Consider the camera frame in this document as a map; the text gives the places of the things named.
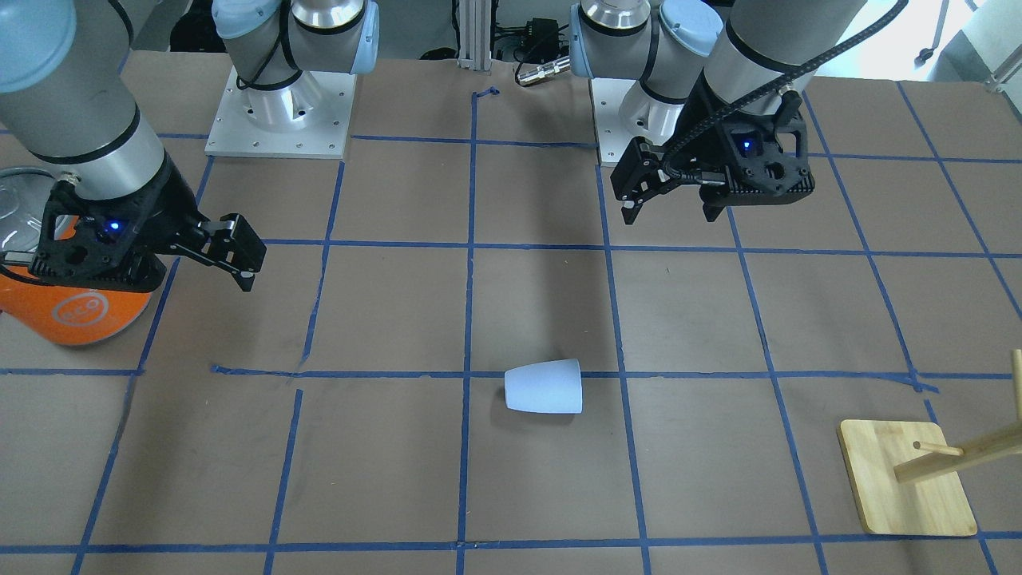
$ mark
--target white mounting plate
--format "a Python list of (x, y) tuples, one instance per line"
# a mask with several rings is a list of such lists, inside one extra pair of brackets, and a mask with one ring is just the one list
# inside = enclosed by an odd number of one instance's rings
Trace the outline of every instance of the white mounting plate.
[(256, 126), (245, 112), (245, 101), (235, 86), (237, 73), (231, 68), (217, 117), (205, 142), (208, 155), (240, 157), (307, 157), (341, 159), (347, 143), (347, 128), (355, 101), (356, 77), (351, 74), (307, 71), (327, 94), (333, 113), (326, 119), (295, 132), (270, 132)]
[(618, 110), (624, 94), (629, 93), (635, 80), (616, 78), (594, 78), (591, 82), (593, 95), (593, 118), (596, 121), (596, 136), (600, 141), (600, 164), (607, 167), (617, 165), (617, 159), (635, 137), (624, 127)]

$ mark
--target logo on orange object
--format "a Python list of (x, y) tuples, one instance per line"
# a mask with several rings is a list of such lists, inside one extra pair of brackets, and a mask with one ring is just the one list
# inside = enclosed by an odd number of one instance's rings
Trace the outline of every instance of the logo on orange object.
[(106, 296), (99, 292), (87, 292), (53, 306), (53, 320), (72, 328), (85, 328), (106, 318), (109, 309)]

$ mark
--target wooden dowel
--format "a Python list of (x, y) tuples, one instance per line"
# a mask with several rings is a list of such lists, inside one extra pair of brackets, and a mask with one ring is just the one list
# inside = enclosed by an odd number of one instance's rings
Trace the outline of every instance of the wooden dowel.
[(962, 449), (961, 447), (951, 447), (950, 445), (939, 445), (937, 443), (927, 443), (925, 441), (913, 441), (912, 446), (921, 451), (929, 451), (931, 453), (943, 453), (944, 456), (955, 456), (956, 458), (965, 456), (965, 449)]
[(1012, 350), (1012, 383), (1015, 384), (1015, 415), (1022, 420), (1022, 350)]
[(894, 466), (898, 483), (913, 483), (957, 472), (1013, 456), (1022, 448), (1022, 422), (1001, 428), (962, 444), (962, 457), (927, 453), (899, 466)]

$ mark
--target wooden stand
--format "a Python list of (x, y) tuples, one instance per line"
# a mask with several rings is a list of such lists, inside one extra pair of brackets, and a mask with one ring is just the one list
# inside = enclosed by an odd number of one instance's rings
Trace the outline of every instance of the wooden stand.
[[(1012, 374), (1022, 420), (1022, 350), (1012, 352)], [(976, 520), (957, 472), (1019, 453), (1022, 421), (958, 446), (919, 422), (845, 420), (838, 437), (867, 533), (966, 537)]]

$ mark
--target light blue joint cap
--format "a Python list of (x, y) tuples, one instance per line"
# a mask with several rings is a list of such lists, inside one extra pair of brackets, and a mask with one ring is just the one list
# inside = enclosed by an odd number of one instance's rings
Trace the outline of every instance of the light blue joint cap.
[(280, 0), (214, 0), (217, 35), (234, 40), (263, 26), (280, 7)]
[(716, 10), (700, 0), (664, 0), (660, 20), (675, 40), (703, 57), (709, 55), (724, 30)]
[(582, 20), (578, 18), (578, 4), (571, 4), (571, 41), (568, 55), (571, 57), (571, 74), (582, 78), (593, 78), (586, 57), (586, 42), (582, 35)]
[(376, 67), (376, 54), (380, 50), (380, 10), (376, 2), (366, 5), (366, 20), (362, 22), (362, 38), (355, 52), (352, 74), (369, 74)]
[(0, 0), (0, 93), (35, 86), (75, 41), (74, 0)]

